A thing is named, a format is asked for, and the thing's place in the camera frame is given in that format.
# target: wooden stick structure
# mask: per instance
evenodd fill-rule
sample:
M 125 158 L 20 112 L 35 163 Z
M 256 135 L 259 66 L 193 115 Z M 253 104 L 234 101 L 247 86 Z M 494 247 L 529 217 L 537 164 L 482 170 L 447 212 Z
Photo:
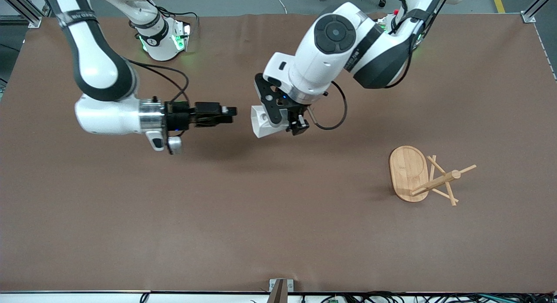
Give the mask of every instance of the wooden stick structure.
M 430 169 L 428 169 L 428 161 L 431 162 Z M 451 182 L 476 168 L 472 165 L 462 170 L 446 172 L 437 163 L 437 156 L 428 156 L 426 160 L 420 150 L 409 145 L 400 146 L 390 154 L 389 166 L 394 191 L 402 200 L 420 202 L 429 192 L 434 192 L 448 198 L 452 206 L 456 206 L 458 200 L 454 197 Z M 442 175 L 435 178 L 435 170 L 439 170 Z M 447 188 L 447 193 L 438 190 L 443 185 Z
M 418 186 L 418 188 L 415 188 L 414 190 L 412 190 L 410 192 L 411 196 L 416 196 L 419 194 L 422 194 L 424 192 L 427 191 L 433 191 L 437 194 L 440 194 L 441 196 L 444 196 L 445 198 L 448 198 L 449 200 L 451 200 L 451 205 L 452 206 L 456 206 L 456 203 L 458 202 L 458 200 L 456 198 L 454 198 L 454 194 L 451 188 L 451 184 L 450 182 L 461 178 L 462 174 L 464 174 L 465 172 L 469 172 L 470 170 L 476 168 L 476 165 L 472 165 L 470 167 L 464 168 L 462 170 L 453 170 L 451 172 L 445 172 L 445 170 L 443 170 L 443 168 L 441 168 L 441 166 L 439 166 L 439 164 L 436 162 L 437 156 L 428 156 L 427 159 L 431 162 L 431 170 L 429 173 L 429 182 L 422 184 L 420 186 Z M 435 169 L 439 170 L 439 172 L 441 172 L 441 174 L 443 174 L 442 176 L 440 176 L 439 178 L 433 178 L 433 175 L 435 173 Z M 437 190 L 438 187 L 442 186 L 443 184 L 445 184 L 445 187 L 447 188 L 447 192 L 448 194 L 445 194 L 443 192 L 441 192 L 440 190 Z

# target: green led light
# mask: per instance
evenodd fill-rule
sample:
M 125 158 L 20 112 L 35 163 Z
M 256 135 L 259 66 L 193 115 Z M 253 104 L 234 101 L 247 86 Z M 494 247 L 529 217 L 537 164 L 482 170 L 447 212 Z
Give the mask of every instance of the green led light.
M 147 51 L 147 47 L 145 46 L 145 42 L 143 41 L 143 39 L 141 38 L 141 36 L 139 36 L 139 41 L 141 41 L 141 45 L 143 45 L 143 50 Z
M 176 45 L 176 49 L 178 49 L 179 51 L 184 49 L 184 39 L 181 37 L 175 37 L 174 35 L 172 36 L 172 39 L 174 41 L 174 44 Z

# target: black label band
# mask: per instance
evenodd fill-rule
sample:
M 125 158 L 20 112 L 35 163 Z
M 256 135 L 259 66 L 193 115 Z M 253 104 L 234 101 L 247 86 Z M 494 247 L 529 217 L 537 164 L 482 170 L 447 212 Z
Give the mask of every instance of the black label band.
M 155 17 L 155 19 L 153 19 L 153 21 L 151 21 L 147 24 L 135 24 L 135 23 L 131 23 L 131 24 L 133 24 L 133 26 L 136 29 L 149 29 L 150 27 L 155 27 L 157 22 L 159 22 L 160 18 L 161 18 L 161 13 L 157 13 L 157 16 Z
M 373 43 L 377 41 L 377 39 L 381 36 L 381 34 L 383 34 L 383 32 L 384 29 L 376 23 L 366 34 L 364 39 L 362 39 L 360 43 L 358 43 L 358 45 L 352 52 L 352 55 L 350 55 L 350 59 L 348 59 L 348 61 L 346 62 L 344 69 L 346 69 L 348 72 L 352 71 L 352 69 L 354 69 L 354 66 L 356 66 L 356 63 L 358 63 L 358 61 L 360 61 L 360 59 L 364 57 L 366 51 L 368 51 L 368 49 L 372 47 Z
M 83 21 L 98 22 L 97 16 L 92 10 L 72 10 L 67 13 L 58 13 L 56 18 L 58 18 L 58 25 L 60 25 L 62 29 L 66 29 L 66 27 L 72 24 L 81 23 Z
M 168 23 L 165 20 L 164 21 L 164 27 L 163 29 L 155 34 L 155 35 L 151 35 L 150 37 L 147 37 L 146 35 L 140 34 L 139 36 L 141 37 L 141 39 L 143 41 L 145 41 L 145 43 L 147 43 L 149 46 L 159 46 L 159 44 L 161 43 L 161 41 L 163 40 L 163 38 L 166 37 L 166 35 L 168 34 Z

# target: metal frame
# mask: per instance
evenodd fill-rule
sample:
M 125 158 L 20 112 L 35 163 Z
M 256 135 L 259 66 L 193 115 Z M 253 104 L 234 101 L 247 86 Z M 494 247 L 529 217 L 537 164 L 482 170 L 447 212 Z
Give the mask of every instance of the metal frame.
M 535 23 L 536 18 L 534 15 L 543 7 L 549 0 L 534 0 L 526 10 L 520 12 L 520 16 L 524 23 Z
M 42 9 L 33 5 L 30 0 L 5 0 L 10 4 L 21 16 L 0 16 L 2 24 L 20 25 L 29 23 L 30 28 L 40 27 L 42 17 L 50 14 L 50 7 L 46 3 Z

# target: wooden cylinder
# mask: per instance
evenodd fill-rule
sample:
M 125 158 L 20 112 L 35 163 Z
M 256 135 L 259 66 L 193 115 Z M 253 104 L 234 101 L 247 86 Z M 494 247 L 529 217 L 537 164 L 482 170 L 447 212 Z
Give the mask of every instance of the wooden cylinder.
M 427 192 L 431 189 L 438 188 L 439 186 L 442 186 L 443 184 L 445 184 L 445 182 L 451 182 L 454 179 L 460 178 L 460 176 L 461 176 L 460 171 L 453 170 L 452 172 L 449 172 L 448 174 L 446 174 L 444 176 L 440 176 L 439 178 L 435 178 L 434 180 L 431 180 L 430 182 L 428 182 L 426 184 L 418 186 L 418 188 L 413 190 L 410 193 L 410 195 L 411 196 L 416 196 L 416 195 L 422 194 L 424 192 Z

